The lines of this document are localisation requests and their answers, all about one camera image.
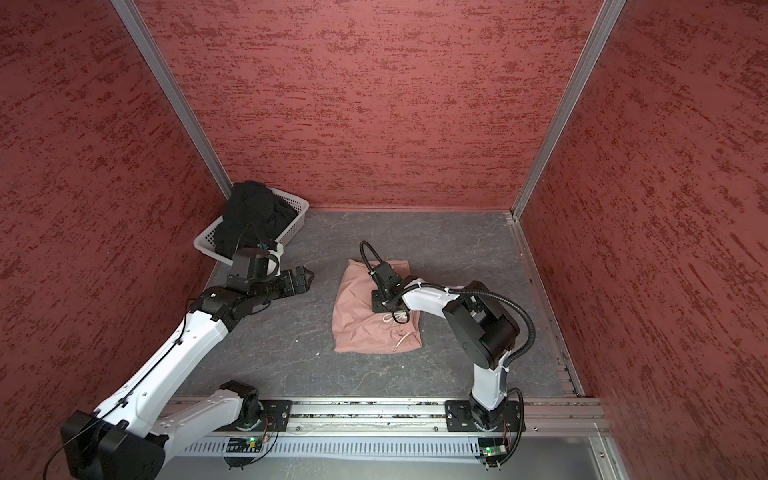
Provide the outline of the pink shorts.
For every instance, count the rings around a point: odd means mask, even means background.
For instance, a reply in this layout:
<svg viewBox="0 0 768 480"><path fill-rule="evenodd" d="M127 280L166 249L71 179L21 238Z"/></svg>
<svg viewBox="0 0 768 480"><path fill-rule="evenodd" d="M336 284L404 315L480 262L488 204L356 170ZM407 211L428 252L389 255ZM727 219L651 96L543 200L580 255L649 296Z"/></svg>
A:
<svg viewBox="0 0 768 480"><path fill-rule="evenodd" d="M376 289L366 266L349 259L332 311L334 350L338 353L400 354L421 349L420 314L373 311Z"/></svg>

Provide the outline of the left aluminium corner post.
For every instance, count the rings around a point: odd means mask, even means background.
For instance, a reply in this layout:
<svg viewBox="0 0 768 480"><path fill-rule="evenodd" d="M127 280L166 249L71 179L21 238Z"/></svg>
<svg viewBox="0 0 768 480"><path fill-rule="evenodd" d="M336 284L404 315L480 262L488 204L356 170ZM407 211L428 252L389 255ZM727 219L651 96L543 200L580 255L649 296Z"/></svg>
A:
<svg viewBox="0 0 768 480"><path fill-rule="evenodd" d="M136 3L129 0L111 0L110 3L138 48L155 80L161 87L172 109L176 113L176 116L205 163L213 180L224 197L229 198L232 191L232 181L226 173L191 105L184 96L180 85L164 59L159 46L152 37Z"/></svg>

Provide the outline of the circuit board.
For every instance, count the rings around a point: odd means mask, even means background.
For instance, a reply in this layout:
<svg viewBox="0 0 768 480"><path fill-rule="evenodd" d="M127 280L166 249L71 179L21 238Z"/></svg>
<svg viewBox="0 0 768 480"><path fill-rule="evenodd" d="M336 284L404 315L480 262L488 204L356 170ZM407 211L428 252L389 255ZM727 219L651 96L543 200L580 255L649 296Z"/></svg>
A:
<svg viewBox="0 0 768 480"><path fill-rule="evenodd" d="M262 445L263 442L255 437L234 437L228 440L225 447L225 452L236 454L256 454L261 452Z"/></svg>
<svg viewBox="0 0 768 480"><path fill-rule="evenodd" d="M477 439L478 458L488 464L496 465L508 455L506 442L500 437L483 437Z"/></svg>

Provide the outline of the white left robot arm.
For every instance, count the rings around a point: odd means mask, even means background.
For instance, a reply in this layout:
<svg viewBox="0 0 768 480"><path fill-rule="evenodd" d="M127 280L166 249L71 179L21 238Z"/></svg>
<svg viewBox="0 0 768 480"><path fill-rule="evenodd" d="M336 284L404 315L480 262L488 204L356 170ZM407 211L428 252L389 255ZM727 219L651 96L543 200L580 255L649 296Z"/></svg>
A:
<svg viewBox="0 0 768 480"><path fill-rule="evenodd" d="M202 359L246 317L309 291L314 274L297 266L271 279L231 275L205 290L153 356L91 413L62 425L62 450L75 479L153 479L178 453L221 427L266 430L256 388L238 381L162 419L163 409Z"/></svg>

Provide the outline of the aluminium corner post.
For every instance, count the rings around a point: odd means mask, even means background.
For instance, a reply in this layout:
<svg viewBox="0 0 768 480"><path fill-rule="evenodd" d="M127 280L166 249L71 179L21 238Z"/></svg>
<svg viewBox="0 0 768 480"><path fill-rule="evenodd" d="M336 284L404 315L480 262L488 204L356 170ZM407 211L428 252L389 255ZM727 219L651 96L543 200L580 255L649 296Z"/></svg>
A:
<svg viewBox="0 0 768 480"><path fill-rule="evenodd" d="M534 190L568 124L595 65L626 5L625 0L602 2L577 63L558 103L550 126L542 140L525 182L511 209L511 219L519 222Z"/></svg>
<svg viewBox="0 0 768 480"><path fill-rule="evenodd" d="M138 48L155 80L161 87L172 109L176 113L176 116L205 163L213 180L224 197L229 198L232 191L232 181L226 173L191 105L184 96L180 85L164 59L159 46L152 37L136 3L129 0L111 0L110 3Z"/></svg>

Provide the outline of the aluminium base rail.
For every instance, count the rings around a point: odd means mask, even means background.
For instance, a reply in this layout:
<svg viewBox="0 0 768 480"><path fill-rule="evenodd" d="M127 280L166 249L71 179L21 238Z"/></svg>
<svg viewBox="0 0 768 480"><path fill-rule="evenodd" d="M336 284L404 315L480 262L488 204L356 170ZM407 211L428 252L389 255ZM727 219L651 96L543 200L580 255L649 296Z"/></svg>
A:
<svg viewBox="0 0 768 480"><path fill-rule="evenodd" d="M293 397L289 436L459 436L449 432L444 398ZM527 398L525 433L539 437L611 436L602 405L593 398Z"/></svg>

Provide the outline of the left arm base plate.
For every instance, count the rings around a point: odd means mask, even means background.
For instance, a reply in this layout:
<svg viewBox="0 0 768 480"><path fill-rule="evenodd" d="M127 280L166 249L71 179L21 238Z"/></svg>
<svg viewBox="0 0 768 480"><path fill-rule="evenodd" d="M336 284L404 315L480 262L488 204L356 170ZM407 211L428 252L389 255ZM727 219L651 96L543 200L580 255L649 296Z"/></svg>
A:
<svg viewBox="0 0 768 480"><path fill-rule="evenodd" d="M283 432L292 406L291 400L245 400L233 425L240 431Z"/></svg>

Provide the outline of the left circuit board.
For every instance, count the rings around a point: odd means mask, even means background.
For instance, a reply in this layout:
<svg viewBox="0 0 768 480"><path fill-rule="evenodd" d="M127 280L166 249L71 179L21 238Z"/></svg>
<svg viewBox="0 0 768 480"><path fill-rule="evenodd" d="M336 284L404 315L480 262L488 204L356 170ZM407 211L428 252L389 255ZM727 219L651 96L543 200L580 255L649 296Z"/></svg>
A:
<svg viewBox="0 0 768 480"><path fill-rule="evenodd" d="M255 437L234 437L228 440L225 447L225 452L236 454L256 454L261 452L262 445L263 442Z"/></svg>

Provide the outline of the black shorts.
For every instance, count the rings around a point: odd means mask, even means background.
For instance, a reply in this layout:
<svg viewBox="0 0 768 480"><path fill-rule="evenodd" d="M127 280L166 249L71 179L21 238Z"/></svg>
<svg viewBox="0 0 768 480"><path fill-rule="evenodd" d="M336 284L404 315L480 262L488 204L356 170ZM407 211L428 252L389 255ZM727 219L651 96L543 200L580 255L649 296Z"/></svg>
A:
<svg viewBox="0 0 768 480"><path fill-rule="evenodd" d="M215 251L231 258L240 248L274 242L297 216L297 210L267 186L235 183L214 231Z"/></svg>

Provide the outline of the right circuit board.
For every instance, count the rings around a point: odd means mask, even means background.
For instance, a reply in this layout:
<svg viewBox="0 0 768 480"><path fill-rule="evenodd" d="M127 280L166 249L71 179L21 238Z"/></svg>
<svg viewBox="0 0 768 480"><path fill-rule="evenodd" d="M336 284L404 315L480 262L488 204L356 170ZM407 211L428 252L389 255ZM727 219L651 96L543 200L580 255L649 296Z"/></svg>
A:
<svg viewBox="0 0 768 480"><path fill-rule="evenodd" d="M506 442L500 437L483 437L477 439L478 458L488 464L496 465L508 455Z"/></svg>

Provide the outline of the right aluminium corner post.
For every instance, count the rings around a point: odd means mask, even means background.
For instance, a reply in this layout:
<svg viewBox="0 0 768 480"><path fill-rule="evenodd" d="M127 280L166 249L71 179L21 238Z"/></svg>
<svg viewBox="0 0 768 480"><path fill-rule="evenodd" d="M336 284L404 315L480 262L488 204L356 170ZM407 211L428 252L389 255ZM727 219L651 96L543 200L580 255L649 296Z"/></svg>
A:
<svg viewBox="0 0 768 480"><path fill-rule="evenodd" d="M595 65L626 5L625 0L602 2L577 63L558 103L550 126L542 140L525 182L511 209L511 219L519 222L534 190L568 124Z"/></svg>

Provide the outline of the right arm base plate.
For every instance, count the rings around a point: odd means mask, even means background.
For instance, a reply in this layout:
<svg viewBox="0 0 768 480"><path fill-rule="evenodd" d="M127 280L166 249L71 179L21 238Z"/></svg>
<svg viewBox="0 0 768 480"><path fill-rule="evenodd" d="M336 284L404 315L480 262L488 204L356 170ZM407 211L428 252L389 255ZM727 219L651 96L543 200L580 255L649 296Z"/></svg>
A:
<svg viewBox="0 0 768 480"><path fill-rule="evenodd" d="M502 433L527 430L517 400L504 400L494 410L486 410L473 398L447 400L444 403L446 425L449 432Z"/></svg>

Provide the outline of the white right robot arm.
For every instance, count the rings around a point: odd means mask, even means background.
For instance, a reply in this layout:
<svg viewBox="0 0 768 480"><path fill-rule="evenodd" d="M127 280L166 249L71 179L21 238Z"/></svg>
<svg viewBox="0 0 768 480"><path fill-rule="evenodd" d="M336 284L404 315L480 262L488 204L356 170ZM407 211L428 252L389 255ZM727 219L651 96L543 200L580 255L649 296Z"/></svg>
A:
<svg viewBox="0 0 768 480"><path fill-rule="evenodd" d="M475 425L493 430L507 409L506 375L510 364L536 340L531 316L518 303L494 293L481 282L446 287L396 274L372 276L376 313L424 312L447 322L461 350L474 364L469 412Z"/></svg>

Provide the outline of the white plastic laundry basket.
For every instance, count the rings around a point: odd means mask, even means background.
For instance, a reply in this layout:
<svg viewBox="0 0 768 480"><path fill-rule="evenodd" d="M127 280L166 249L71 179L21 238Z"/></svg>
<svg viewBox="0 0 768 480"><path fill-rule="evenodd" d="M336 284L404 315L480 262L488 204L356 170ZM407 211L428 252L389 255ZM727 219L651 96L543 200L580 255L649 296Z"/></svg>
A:
<svg viewBox="0 0 768 480"><path fill-rule="evenodd" d="M233 185L222 214L193 241L202 254L226 265L233 254L250 247L281 252L304 225L309 203L255 181Z"/></svg>

